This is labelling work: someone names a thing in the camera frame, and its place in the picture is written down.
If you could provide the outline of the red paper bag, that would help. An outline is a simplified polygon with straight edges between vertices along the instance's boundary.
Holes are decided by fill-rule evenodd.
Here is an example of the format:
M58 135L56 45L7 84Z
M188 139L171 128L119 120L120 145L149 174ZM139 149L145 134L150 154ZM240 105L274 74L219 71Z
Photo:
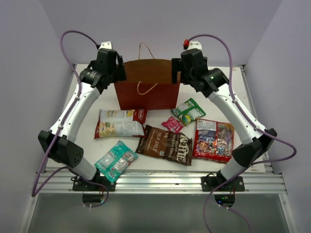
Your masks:
M122 110L165 110L176 107L180 81L179 72L167 59L138 59L124 63L126 80L115 83Z

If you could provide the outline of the green snack packet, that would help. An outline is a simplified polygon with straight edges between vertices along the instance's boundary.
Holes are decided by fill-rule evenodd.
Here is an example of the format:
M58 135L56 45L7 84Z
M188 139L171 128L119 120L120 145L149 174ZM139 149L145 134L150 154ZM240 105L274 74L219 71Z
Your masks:
M178 107L171 109L171 113L176 116L184 126L187 126L197 118L206 115L205 111L193 98L190 98Z

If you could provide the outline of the red white cassava chips bag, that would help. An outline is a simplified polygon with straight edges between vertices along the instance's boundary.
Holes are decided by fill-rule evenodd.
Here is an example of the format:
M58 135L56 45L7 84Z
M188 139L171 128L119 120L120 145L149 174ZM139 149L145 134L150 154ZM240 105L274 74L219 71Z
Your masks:
M148 110L99 110L94 138L144 137Z

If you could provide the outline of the small pink candy packet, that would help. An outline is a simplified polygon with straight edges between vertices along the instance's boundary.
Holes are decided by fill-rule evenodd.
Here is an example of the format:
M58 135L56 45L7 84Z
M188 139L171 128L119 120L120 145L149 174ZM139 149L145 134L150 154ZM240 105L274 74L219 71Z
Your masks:
M184 125L174 117L169 117L166 121L162 122L161 125L167 128L172 133L179 133Z

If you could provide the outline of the red mixed candy bag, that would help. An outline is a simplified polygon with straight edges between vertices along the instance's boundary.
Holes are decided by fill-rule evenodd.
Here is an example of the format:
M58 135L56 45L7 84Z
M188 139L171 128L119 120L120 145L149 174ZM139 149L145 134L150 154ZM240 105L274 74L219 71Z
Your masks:
M192 157L226 164L232 157L234 133L230 123L198 118Z

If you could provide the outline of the brown kettle chips bag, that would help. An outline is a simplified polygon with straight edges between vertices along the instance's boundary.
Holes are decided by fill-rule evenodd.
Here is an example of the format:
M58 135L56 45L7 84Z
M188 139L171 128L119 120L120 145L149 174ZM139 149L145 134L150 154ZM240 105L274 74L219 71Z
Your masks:
M191 166L192 139L183 133L172 133L150 125L145 127L145 137L139 140L136 153Z

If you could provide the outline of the teal mint candy bag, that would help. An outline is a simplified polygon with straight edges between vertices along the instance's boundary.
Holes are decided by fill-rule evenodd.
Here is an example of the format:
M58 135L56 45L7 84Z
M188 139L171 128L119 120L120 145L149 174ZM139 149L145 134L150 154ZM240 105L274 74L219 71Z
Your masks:
M119 140L94 165L111 183L114 183L136 159L138 155Z

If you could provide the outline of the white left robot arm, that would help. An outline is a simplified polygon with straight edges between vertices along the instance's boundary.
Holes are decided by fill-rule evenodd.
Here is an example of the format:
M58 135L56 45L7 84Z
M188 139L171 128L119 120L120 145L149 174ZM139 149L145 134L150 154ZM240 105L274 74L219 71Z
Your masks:
M84 185L92 191L100 187L101 178L95 175L96 167L84 158L84 150L75 144L75 140L85 116L102 92L110 84L125 79L123 60L118 52L99 49L96 60L80 73L74 94L58 121L38 135L48 157L83 177Z

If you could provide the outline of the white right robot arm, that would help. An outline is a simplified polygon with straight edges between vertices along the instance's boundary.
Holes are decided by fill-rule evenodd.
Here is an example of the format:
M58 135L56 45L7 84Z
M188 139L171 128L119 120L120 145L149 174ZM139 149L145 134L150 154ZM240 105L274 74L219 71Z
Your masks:
M218 68L209 69L207 58L199 49L190 49L181 53L180 58L172 59L172 80L189 84L196 92L201 92L214 103L237 132L241 145L232 151L232 158L217 172L216 184L221 190L228 190L234 184L239 172L248 168L252 162L261 157L273 143L277 135L275 129L267 129L258 122L243 104L236 106L239 98L229 91L229 79Z

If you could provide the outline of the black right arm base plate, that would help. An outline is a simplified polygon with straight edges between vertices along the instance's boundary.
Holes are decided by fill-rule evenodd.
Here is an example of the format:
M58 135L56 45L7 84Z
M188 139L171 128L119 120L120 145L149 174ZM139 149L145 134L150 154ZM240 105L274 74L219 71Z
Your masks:
M241 176L224 181L220 176L215 176L213 173L210 173L206 176L202 176L200 180L202 191L204 192L210 192L213 190L222 192L245 191L244 181Z

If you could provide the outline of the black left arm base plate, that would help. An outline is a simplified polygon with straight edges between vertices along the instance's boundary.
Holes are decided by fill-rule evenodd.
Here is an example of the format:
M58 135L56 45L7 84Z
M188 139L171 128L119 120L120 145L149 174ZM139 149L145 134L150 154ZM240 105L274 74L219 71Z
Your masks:
M91 181L84 181L77 176L70 179L73 182L73 191L115 191L116 184L110 182L105 176L97 176Z

